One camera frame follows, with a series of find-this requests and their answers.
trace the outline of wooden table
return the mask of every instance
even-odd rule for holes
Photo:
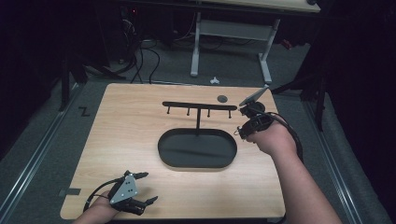
[[[159,157],[162,134],[174,128],[194,128],[196,110],[167,107],[163,101],[212,105],[239,105],[258,88],[110,84],[106,88],[71,189],[61,211],[75,219],[88,196],[101,184],[121,177],[126,170],[148,172],[136,180],[138,200],[159,196],[140,217],[119,213],[116,219],[282,217],[285,213],[279,180],[272,159],[256,145],[233,135],[248,118],[239,111],[202,111],[201,127],[221,129],[233,136],[238,151],[222,169],[174,168]],[[224,95],[228,102],[219,103]],[[266,111],[276,112],[271,92],[261,98]]]

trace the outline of gray carpet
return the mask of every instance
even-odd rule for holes
[[[208,49],[201,51],[200,74],[195,78],[189,75],[191,45],[188,43],[180,42],[179,45],[174,45],[172,48],[157,44],[152,48],[161,57],[160,65],[152,76],[154,83],[166,81],[211,85],[210,79],[216,77],[220,81],[220,86],[261,87],[263,85],[257,55],[251,53],[258,49],[257,45],[260,43],[251,43],[243,48],[235,44],[223,44],[220,48],[213,50],[209,48],[216,47],[216,44],[203,46]],[[153,42],[145,43],[147,46],[152,44]],[[269,69],[274,81],[271,89],[292,81],[308,50],[309,46],[290,50],[279,45],[272,47],[268,58]],[[144,63],[140,75],[144,81],[147,81],[157,63],[157,56],[149,50],[143,50],[143,54]],[[120,66],[114,64],[112,69],[117,69]],[[133,68],[125,74],[127,81],[132,79],[135,71]],[[59,213],[64,202],[64,196],[60,195],[60,192],[69,187],[95,113],[106,85],[110,82],[116,81],[103,76],[90,75],[89,82],[78,89],[80,93],[64,115],[58,132],[49,144],[44,160],[32,174],[33,178],[16,204],[8,223],[71,222],[60,218]],[[343,222],[350,223],[349,214],[339,198],[339,192],[334,186],[326,165],[317,130],[311,124],[311,118],[307,115],[304,104],[295,93],[288,91],[275,96],[279,113],[290,122],[299,134],[304,147],[304,160],[307,169],[318,182]],[[0,173],[2,180],[0,200],[2,202],[7,198],[23,168],[34,154],[46,130],[59,115],[60,99],[60,85],[57,85],[53,90],[52,97],[34,114],[20,139],[1,161],[0,168],[3,172]],[[81,107],[87,108],[88,117],[81,116]],[[361,222],[391,223],[345,139],[329,98],[326,99],[323,119],[324,135],[332,150],[337,167],[348,186],[353,202],[358,208]]]

